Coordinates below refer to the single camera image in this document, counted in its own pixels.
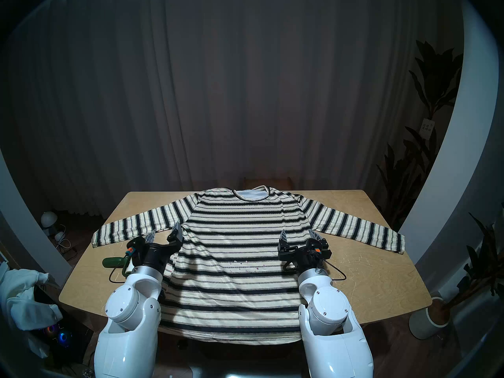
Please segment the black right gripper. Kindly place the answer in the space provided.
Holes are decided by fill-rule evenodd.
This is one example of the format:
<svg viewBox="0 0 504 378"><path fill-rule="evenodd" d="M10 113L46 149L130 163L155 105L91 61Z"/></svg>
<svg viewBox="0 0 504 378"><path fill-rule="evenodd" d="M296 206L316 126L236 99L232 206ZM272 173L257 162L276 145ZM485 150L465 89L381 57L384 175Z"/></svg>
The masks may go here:
<svg viewBox="0 0 504 378"><path fill-rule="evenodd" d="M293 264L297 272L310 269L323 269L323 261L332 255L325 238L314 231L309 231L310 238L302 246L290 245L287 241L286 231L280 233L278 244L278 257L284 263L283 270Z"/></svg>

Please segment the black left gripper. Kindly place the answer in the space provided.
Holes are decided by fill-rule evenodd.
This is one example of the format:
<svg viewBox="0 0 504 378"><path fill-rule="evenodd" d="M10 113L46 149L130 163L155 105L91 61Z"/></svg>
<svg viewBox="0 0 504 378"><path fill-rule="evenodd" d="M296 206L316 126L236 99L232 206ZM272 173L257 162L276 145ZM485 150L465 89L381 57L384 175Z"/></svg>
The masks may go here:
<svg viewBox="0 0 504 378"><path fill-rule="evenodd" d="M176 222L167 237L167 245L154 243L155 231L145 236L145 241L129 241L127 249L133 248L132 264L134 267L147 266L158 272L164 272L170 257L182 248L183 232Z"/></svg>

